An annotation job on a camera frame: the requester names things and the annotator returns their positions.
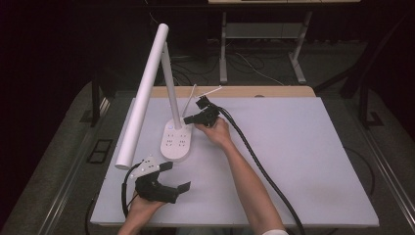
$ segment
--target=dark background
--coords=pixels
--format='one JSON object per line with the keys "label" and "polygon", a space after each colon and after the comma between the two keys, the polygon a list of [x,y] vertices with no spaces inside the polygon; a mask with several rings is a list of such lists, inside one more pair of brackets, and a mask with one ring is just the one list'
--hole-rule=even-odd
{"label": "dark background", "polygon": [[[149,2],[158,6],[190,1]],[[94,74],[107,96],[138,86],[156,27],[147,12],[115,5],[100,7],[98,3],[102,6],[114,2],[0,0],[0,226],[71,101]],[[145,4],[140,0],[127,3]],[[410,4],[410,0],[362,0],[357,7],[318,10],[313,14],[307,41],[367,41],[371,48],[367,53],[371,54],[410,10]],[[415,12],[411,11],[375,60],[367,79],[414,138]],[[172,50],[187,50],[203,57],[206,39],[220,35],[220,12],[154,14],[169,24]],[[231,17],[242,19],[244,14],[235,12]],[[261,14],[257,20],[301,19],[302,14],[299,8],[289,15],[279,15],[279,19]]]}

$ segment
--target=human arm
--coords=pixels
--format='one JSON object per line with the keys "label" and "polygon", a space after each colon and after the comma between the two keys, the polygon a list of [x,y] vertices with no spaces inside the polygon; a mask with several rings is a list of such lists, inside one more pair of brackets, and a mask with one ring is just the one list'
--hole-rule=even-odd
{"label": "human arm", "polygon": [[137,235],[143,226],[152,218],[153,214],[165,203],[150,202],[137,197],[131,203],[131,208],[124,224],[118,231],[118,235]]}
{"label": "human arm", "polygon": [[284,230],[265,186],[232,141],[228,123],[219,117],[212,128],[201,124],[196,124],[196,127],[225,153],[239,200],[254,233],[260,235],[272,229]]}

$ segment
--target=gray carpet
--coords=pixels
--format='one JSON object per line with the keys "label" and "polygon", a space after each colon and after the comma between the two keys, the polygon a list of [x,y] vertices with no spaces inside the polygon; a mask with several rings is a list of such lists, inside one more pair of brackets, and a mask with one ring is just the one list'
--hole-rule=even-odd
{"label": "gray carpet", "polygon": [[[241,56],[244,55],[253,67],[260,72],[278,79],[286,85],[295,85],[296,80],[287,58],[287,52],[295,46],[290,42],[275,42],[269,48],[260,45],[237,44],[228,46],[229,85],[277,85],[274,80],[253,72]],[[365,44],[358,42],[305,44],[300,54],[300,64],[307,79],[307,85],[315,86],[333,75],[350,67],[360,56]],[[217,49],[210,51],[217,55]],[[176,70],[178,84],[218,85],[217,56],[207,61],[194,60],[186,55],[171,55],[172,67]],[[342,140],[349,159],[359,176],[366,192],[372,186],[371,175],[364,158],[375,172],[375,190],[371,202],[380,219],[376,228],[340,229],[332,234],[414,234],[398,206],[392,191],[383,175],[376,167],[374,154],[368,145],[360,124],[356,121],[356,98],[343,100],[338,91],[342,83],[337,83],[319,94]],[[67,117],[51,142],[36,172],[24,190],[1,234],[85,234],[84,218],[91,199],[99,192],[116,140],[123,125],[134,92],[118,92],[111,104],[104,109],[103,117],[96,127],[80,122],[90,111],[90,86],[86,86],[73,101]],[[396,176],[411,198],[415,198],[415,187],[411,179],[415,176],[415,146],[412,139],[385,107],[382,100],[370,93],[369,110],[376,112],[384,126],[371,127],[373,135],[383,155],[388,159]],[[103,164],[88,164],[87,157],[99,139],[113,139],[109,157]],[[66,179],[73,184],[62,188]],[[68,191],[68,197],[59,197]],[[43,226],[48,211],[56,212],[56,219]],[[90,234],[116,234],[117,228],[88,224]],[[332,229],[307,229],[307,234],[330,234]]]}

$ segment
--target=desk lamp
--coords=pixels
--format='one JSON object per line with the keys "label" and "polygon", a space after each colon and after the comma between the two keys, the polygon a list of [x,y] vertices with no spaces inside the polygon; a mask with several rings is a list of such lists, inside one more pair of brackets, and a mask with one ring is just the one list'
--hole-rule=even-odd
{"label": "desk lamp", "polygon": [[171,162],[184,161],[189,154],[192,125],[186,125],[183,118],[179,116],[170,58],[168,55],[167,43],[165,42],[167,34],[168,26],[161,23],[147,65],[144,69],[143,77],[131,110],[131,116],[126,126],[123,141],[119,148],[119,154],[115,162],[115,167],[117,168],[130,169],[132,166],[135,149],[137,148],[138,138],[140,137],[141,128],[147,106],[149,105],[150,95],[160,61],[173,115],[173,119],[169,120],[164,127],[164,133],[161,140],[161,153]]}

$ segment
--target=lamp base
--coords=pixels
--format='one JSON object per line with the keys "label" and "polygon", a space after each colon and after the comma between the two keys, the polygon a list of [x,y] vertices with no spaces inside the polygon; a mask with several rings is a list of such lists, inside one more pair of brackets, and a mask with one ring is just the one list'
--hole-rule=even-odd
{"label": "lamp base", "polygon": [[183,118],[180,122],[180,129],[174,128],[173,119],[164,127],[160,149],[162,155],[170,162],[183,162],[189,155],[193,125],[185,124]]}

